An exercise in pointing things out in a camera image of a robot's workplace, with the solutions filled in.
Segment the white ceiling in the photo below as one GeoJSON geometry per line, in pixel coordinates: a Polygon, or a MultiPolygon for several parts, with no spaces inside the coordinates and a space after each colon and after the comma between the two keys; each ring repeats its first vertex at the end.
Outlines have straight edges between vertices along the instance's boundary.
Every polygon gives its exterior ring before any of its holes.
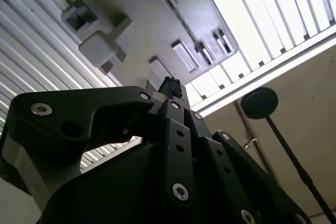
{"type": "MultiPolygon", "coordinates": [[[[272,118],[316,187],[336,208],[336,46],[266,84],[279,97],[272,118]]],[[[212,132],[224,130],[241,145],[245,129],[231,103],[205,118],[212,132]]],[[[309,215],[321,212],[264,120],[250,120],[286,193],[309,215]]],[[[251,147],[247,151],[256,161],[251,147]]]]}

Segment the black pole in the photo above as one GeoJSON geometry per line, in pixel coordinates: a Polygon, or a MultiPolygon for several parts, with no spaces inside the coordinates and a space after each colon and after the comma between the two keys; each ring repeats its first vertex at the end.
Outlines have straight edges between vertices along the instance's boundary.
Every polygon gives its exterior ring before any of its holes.
{"type": "Polygon", "coordinates": [[[292,150],[290,149],[290,147],[286,143],[284,137],[281,135],[280,131],[276,127],[276,125],[273,122],[273,120],[269,116],[267,116],[265,118],[266,118],[266,121],[268,122],[269,126],[273,130],[275,136],[278,138],[280,144],[285,149],[288,157],[290,158],[290,160],[294,164],[296,170],[298,171],[298,174],[300,175],[300,178],[302,179],[302,181],[305,183],[305,185],[309,188],[309,190],[313,194],[314,198],[316,199],[316,201],[320,205],[320,207],[321,207],[322,211],[324,212],[325,216],[329,219],[329,221],[332,224],[336,224],[336,217],[335,217],[335,215],[332,213],[332,211],[329,208],[328,204],[322,198],[322,196],[319,193],[319,191],[316,189],[316,187],[315,187],[312,179],[310,178],[310,176],[308,175],[308,173],[306,172],[306,170],[302,167],[302,165],[300,164],[300,162],[298,161],[298,159],[295,157],[294,153],[292,152],[292,150]]]}

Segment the round black disc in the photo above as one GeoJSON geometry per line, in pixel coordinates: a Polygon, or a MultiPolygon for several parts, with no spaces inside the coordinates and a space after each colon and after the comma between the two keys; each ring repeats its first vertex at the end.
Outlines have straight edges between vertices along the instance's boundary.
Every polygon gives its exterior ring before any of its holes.
{"type": "Polygon", "coordinates": [[[240,106],[248,118],[262,119],[274,112],[278,102],[275,91],[262,87],[245,95],[240,102],[240,106]]]}

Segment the white wall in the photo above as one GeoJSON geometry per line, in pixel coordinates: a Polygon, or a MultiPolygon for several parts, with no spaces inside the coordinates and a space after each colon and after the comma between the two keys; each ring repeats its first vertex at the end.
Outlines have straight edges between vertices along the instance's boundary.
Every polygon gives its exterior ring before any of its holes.
{"type": "Polygon", "coordinates": [[[318,215],[310,218],[310,220],[313,224],[330,224],[329,220],[325,215],[318,215]]]}

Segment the metal screw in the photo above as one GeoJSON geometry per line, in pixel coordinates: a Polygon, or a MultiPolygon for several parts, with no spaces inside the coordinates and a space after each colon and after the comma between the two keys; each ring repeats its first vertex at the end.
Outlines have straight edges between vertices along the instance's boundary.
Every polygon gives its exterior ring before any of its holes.
{"type": "Polygon", "coordinates": [[[179,109],[179,108],[180,108],[180,106],[179,106],[176,102],[172,102],[172,106],[173,106],[174,108],[176,108],[176,109],[179,109]]]}
{"type": "Polygon", "coordinates": [[[194,113],[194,116],[195,116],[198,120],[202,120],[202,117],[201,117],[199,114],[194,113]]]}
{"type": "Polygon", "coordinates": [[[35,114],[39,116],[46,116],[50,115],[52,113],[52,108],[45,104],[45,103],[35,103],[30,107],[30,110],[35,114]]]}
{"type": "Polygon", "coordinates": [[[146,93],[141,92],[140,96],[145,100],[149,100],[149,95],[147,95],[146,93]]]}
{"type": "Polygon", "coordinates": [[[305,219],[304,219],[301,215],[296,214],[296,216],[298,217],[299,221],[300,221],[302,224],[307,224],[306,221],[305,221],[305,219]]]}
{"type": "Polygon", "coordinates": [[[245,223],[247,224],[256,224],[253,216],[246,210],[242,210],[241,211],[241,216],[243,218],[243,220],[245,221],[245,223]]]}
{"type": "Polygon", "coordinates": [[[230,140],[230,138],[229,138],[229,136],[228,135],[226,135],[226,134],[222,134],[222,137],[226,140],[226,141],[229,141],[230,140]]]}
{"type": "Polygon", "coordinates": [[[189,193],[187,188],[183,185],[176,183],[173,185],[173,195],[180,201],[187,201],[189,199],[189,193]]]}

